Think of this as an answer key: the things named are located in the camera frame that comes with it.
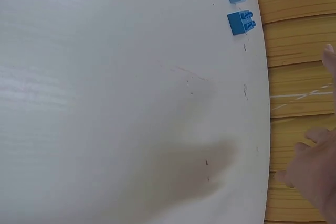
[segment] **finger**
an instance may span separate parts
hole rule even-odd
[[[296,143],[294,146],[294,150],[296,154],[300,154],[301,152],[305,151],[306,149],[309,149],[309,145],[305,143]]]
[[[328,134],[329,130],[326,128],[311,128],[305,132],[304,136],[314,143],[321,143],[327,138]]]
[[[334,48],[332,47],[331,44],[326,44],[324,48],[327,49],[327,50],[329,50],[329,51],[334,52]]]
[[[331,44],[325,45],[322,62],[334,78],[336,76],[336,54]]]
[[[274,178],[279,181],[284,183],[287,187],[293,188],[294,185],[292,182],[288,179],[287,173],[285,170],[279,170],[275,173]]]

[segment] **white table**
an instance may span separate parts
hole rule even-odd
[[[0,0],[0,222],[261,224],[262,30],[257,0]]]

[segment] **scratch mark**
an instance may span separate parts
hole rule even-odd
[[[271,111],[273,111],[273,110],[277,110],[277,109],[282,108],[282,107],[287,106],[287,105],[288,105],[288,103],[283,104],[283,105],[280,105],[280,106],[277,106],[277,107],[271,109]]]
[[[205,79],[205,78],[203,78],[203,77],[199,76],[198,74],[196,74],[196,73],[193,73],[193,72],[191,72],[191,71],[189,71],[189,70],[186,70],[186,69],[184,69],[184,68],[181,68],[181,67],[179,67],[179,66],[175,66],[175,67],[176,67],[177,69],[181,70],[181,71],[184,71],[184,72],[190,73],[191,75],[193,75],[193,76],[195,76],[195,77],[197,77],[197,78],[199,78],[199,79],[201,79],[201,80],[203,80],[203,81],[209,81],[209,80],[207,80],[207,79]]]
[[[284,97],[301,97],[306,94],[282,94],[282,95],[271,95],[270,98],[284,98]]]
[[[245,97],[247,98],[247,85],[244,84],[244,94],[245,94]]]
[[[306,96],[307,96],[307,94],[305,94],[305,95],[303,95],[303,96],[301,96],[301,97],[297,97],[296,100],[300,100],[300,99],[302,99],[302,98],[305,98]]]
[[[332,83],[328,83],[327,85],[324,85],[324,86],[320,87],[320,89],[325,89],[325,88],[329,87],[330,85],[332,85]],[[288,103],[277,106],[277,107],[271,109],[271,111],[279,109],[279,108],[283,108],[284,106],[287,106],[289,103],[293,103],[294,101],[301,100],[302,98],[305,98],[309,95],[324,95],[324,94],[332,94],[332,93],[333,92],[319,92],[319,90],[313,90],[313,91],[311,91],[309,93],[306,93],[306,94],[272,95],[272,96],[270,96],[270,98],[285,98],[285,97],[297,97],[297,98],[294,99],[293,101],[289,101]]]
[[[310,95],[321,95],[321,94],[332,94],[332,91],[330,91],[330,92],[316,92],[316,93],[313,93],[313,94],[310,94]]]

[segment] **human hand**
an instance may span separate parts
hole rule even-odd
[[[336,54],[327,44],[322,61],[336,79]],[[333,92],[336,108],[336,91]],[[330,223],[336,223],[336,129],[313,128],[306,132],[306,138],[316,145],[304,143],[295,145],[295,157],[287,169],[278,171],[276,180],[288,187],[295,187],[308,199]]]

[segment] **wooden floor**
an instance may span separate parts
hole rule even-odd
[[[259,0],[271,95],[271,164],[265,223],[325,223],[295,189],[274,179],[307,142],[312,126],[336,127],[332,80],[321,62],[325,43],[336,46],[336,0]]]

